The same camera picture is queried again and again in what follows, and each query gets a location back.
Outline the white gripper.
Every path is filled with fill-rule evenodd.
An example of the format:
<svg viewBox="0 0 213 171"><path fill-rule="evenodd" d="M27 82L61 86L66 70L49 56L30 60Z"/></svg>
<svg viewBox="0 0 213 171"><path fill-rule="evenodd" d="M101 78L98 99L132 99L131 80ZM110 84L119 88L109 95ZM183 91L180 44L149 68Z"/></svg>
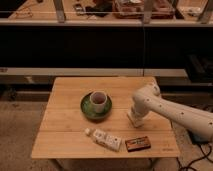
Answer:
<svg viewBox="0 0 213 171"><path fill-rule="evenodd" d="M133 120L141 120L146 115L146 109L145 108L131 108L131 118Z"/></svg>

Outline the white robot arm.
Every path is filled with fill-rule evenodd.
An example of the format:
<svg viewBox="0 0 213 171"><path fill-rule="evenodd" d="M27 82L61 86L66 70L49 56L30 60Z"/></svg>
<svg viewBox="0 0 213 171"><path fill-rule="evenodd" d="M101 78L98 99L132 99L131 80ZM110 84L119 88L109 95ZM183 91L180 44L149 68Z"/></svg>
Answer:
<svg viewBox="0 0 213 171"><path fill-rule="evenodd" d="M213 142L213 113L161 98L156 83L144 85L133 93L132 99L134 105L128 117L135 127L140 127L142 118L153 111Z"/></svg>

